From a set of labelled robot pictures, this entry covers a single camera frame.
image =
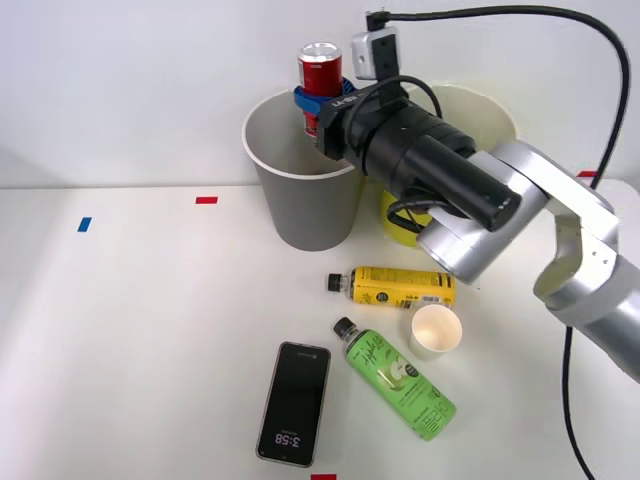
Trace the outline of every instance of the table surface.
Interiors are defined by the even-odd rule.
[[[621,251],[640,265],[640,198],[608,180]],[[217,204],[196,205],[201,195]],[[473,286],[460,346],[409,352],[411,313],[326,291],[358,265],[435,269],[384,237],[375,187],[319,253],[277,236],[259,187],[0,191],[3,480],[581,479],[562,418],[564,327],[533,296],[554,252],[544,212]],[[92,217],[79,233],[82,217]],[[352,370],[331,327],[381,332],[458,407],[419,439]],[[278,346],[332,352],[316,462],[254,452]],[[576,334],[573,421],[597,478],[637,479],[640,387]]]

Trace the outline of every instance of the black bottle cap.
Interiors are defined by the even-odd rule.
[[[329,282],[327,284],[327,288],[330,292],[339,292],[340,291],[340,281],[342,280],[342,275],[339,273],[330,273],[329,274]]]
[[[356,324],[349,320],[347,317],[342,317],[338,322],[333,326],[333,331],[338,334],[340,338],[344,338],[351,328],[355,327]]]

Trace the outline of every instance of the green bottle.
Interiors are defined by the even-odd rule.
[[[345,342],[347,360],[387,399],[425,440],[431,440],[451,421],[456,406],[424,378],[374,330],[360,331],[348,318],[333,331]]]

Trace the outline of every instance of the yellow drink bottle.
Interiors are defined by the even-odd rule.
[[[348,275],[329,274],[331,292],[345,292],[356,303],[419,308],[438,303],[452,307],[455,278],[444,272],[358,267]]]

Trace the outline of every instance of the wire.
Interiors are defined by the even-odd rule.
[[[609,28],[606,24],[604,24],[597,18],[594,18],[585,13],[576,12],[574,10],[568,10],[564,8],[545,7],[538,5],[504,5],[418,14],[376,12],[373,15],[378,15],[377,19],[374,18],[374,22],[378,21],[384,24],[387,21],[393,20],[413,22],[509,14],[544,15],[550,17],[565,18],[582,23],[602,34],[607,40],[609,40],[616,51],[618,61],[620,62],[620,97],[618,99],[618,108],[616,111],[615,120],[613,122],[613,127],[609,135],[609,140],[607,141],[607,146],[605,148],[604,154],[602,155],[602,159],[600,160],[600,164],[598,165],[596,175],[591,182],[591,188],[595,190],[600,184],[600,180],[602,180],[604,172],[609,165],[609,161],[611,160],[611,154],[613,153],[613,150],[616,146],[616,141],[618,140],[618,136],[620,134],[620,128],[622,127],[624,114],[627,109],[627,103],[629,101],[631,83],[631,66],[629,57],[627,56],[627,52],[624,48],[624,45],[622,44],[622,41],[620,41],[620,39],[618,38],[618,35],[616,35],[616,33],[611,30],[611,28]],[[589,470],[589,467],[587,466],[582,456],[582,452],[580,451],[580,447],[578,447],[578,442],[573,431],[573,424],[571,422],[571,409],[569,404],[569,367],[571,360],[572,339],[573,328],[567,327],[565,333],[564,352],[562,356],[562,409],[564,414],[564,423],[567,429],[567,435],[569,436],[569,442],[571,443],[571,448],[573,449],[573,453],[575,454],[575,457],[578,460],[582,471],[589,480],[594,480],[595,477]]]
[[[380,15],[382,21],[401,21],[401,22],[420,22],[420,21],[432,21],[432,20],[448,20],[454,18],[472,18],[472,17],[485,17],[490,15],[543,15],[548,17],[565,18],[567,20],[573,20],[575,22],[582,23],[588,27],[593,28],[598,33],[602,34],[613,46],[618,55],[618,61],[620,62],[620,74],[621,74],[621,88],[620,98],[618,100],[618,110],[616,111],[615,120],[611,134],[609,135],[609,141],[607,147],[598,166],[596,176],[591,182],[591,188],[596,188],[602,179],[602,176],[609,164],[611,154],[616,146],[618,134],[622,127],[622,121],[624,120],[624,113],[627,109],[627,103],[629,101],[629,91],[631,83],[631,67],[629,63],[629,57],[622,44],[622,41],[618,38],[618,35],[611,30],[605,23],[601,22],[591,15],[586,13],[576,12],[574,10],[568,10],[566,8],[546,7],[541,5],[501,5],[495,7],[480,7],[480,8],[465,8],[461,10],[449,10],[444,12],[431,12],[431,13],[390,13],[390,12],[376,12]]]
[[[449,202],[434,198],[432,195],[417,195],[415,197],[402,198],[389,205],[389,208],[387,208],[387,220],[398,227],[409,230],[410,232],[420,233],[424,227],[416,222],[410,212],[410,209],[427,209],[430,207],[446,208],[449,205]],[[401,210],[405,210],[407,212],[411,221],[398,215],[398,212]]]
[[[402,82],[411,83],[412,85],[419,87],[420,89],[422,89],[422,91],[424,91],[424,93],[429,95],[429,98],[433,102],[433,106],[436,110],[436,115],[438,116],[438,118],[442,118],[442,107],[440,107],[440,102],[438,101],[438,97],[436,97],[436,94],[433,92],[433,90],[429,85],[424,83],[419,78],[410,77],[409,75],[396,75],[395,77],[389,77],[382,80],[381,82],[376,83],[371,88],[371,90],[369,90],[367,93],[361,96],[360,99],[358,100],[358,103],[356,103],[355,106],[349,112],[349,116],[347,117],[347,123],[344,130],[344,137],[347,141],[347,146],[349,148],[351,148],[353,151],[356,151],[356,148],[353,145],[353,141],[351,140],[351,130],[353,130],[353,122],[356,118],[356,115],[358,114],[358,112],[360,112],[360,109],[364,105],[364,102],[369,97],[371,97],[371,95],[373,95],[375,92],[380,90],[385,85],[389,85],[390,83],[402,83]]]

